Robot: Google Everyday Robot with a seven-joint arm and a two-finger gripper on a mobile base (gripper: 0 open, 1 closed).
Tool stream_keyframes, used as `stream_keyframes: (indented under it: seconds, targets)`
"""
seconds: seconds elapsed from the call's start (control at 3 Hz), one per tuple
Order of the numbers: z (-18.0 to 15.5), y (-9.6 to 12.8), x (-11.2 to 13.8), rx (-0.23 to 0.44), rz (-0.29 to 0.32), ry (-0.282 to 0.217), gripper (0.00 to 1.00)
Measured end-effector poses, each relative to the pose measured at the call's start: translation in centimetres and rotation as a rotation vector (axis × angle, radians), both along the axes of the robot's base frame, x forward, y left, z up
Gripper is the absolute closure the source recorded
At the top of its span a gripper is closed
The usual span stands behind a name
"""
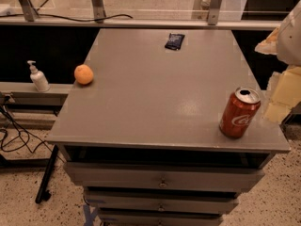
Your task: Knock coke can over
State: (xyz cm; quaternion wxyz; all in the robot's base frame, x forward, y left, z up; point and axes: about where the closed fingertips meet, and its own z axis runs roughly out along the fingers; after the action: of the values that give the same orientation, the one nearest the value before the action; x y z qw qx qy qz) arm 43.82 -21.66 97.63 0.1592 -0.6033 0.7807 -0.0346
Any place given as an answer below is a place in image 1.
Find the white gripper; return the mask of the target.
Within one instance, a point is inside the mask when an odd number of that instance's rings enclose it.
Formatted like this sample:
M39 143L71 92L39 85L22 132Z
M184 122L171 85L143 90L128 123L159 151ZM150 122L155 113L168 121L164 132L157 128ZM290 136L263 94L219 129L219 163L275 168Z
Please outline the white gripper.
M301 102L301 1L269 36L258 43L255 51L277 55L289 66L284 72L273 72L269 79L263 116L281 124Z

